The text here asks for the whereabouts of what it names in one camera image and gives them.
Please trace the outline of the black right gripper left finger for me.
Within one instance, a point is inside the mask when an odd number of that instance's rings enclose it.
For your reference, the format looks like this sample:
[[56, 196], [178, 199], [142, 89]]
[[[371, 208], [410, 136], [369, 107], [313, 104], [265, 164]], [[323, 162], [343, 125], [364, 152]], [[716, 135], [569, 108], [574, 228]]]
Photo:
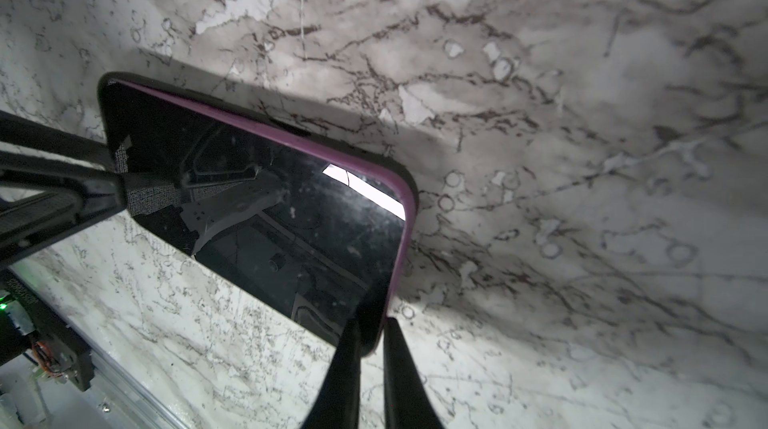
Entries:
[[342, 333], [318, 396], [301, 429], [354, 429], [359, 424], [361, 334], [357, 319]]

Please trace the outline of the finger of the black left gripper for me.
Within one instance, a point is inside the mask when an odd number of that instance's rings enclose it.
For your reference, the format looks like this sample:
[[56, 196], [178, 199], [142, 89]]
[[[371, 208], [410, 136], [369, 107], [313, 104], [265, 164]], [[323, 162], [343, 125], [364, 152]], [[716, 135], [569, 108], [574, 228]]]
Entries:
[[1, 153], [1, 187], [32, 194], [1, 201], [1, 266], [8, 267], [127, 208], [113, 173]]
[[1, 112], [1, 141], [114, 169], [105, 144]]

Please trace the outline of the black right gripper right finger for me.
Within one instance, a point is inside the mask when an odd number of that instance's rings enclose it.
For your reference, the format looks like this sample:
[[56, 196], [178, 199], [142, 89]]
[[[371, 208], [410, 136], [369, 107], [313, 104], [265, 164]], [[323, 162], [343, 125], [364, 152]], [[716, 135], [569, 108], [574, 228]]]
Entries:
[[396, 319], [384, 324], [384, 412], [388, 429], [443, 429]]

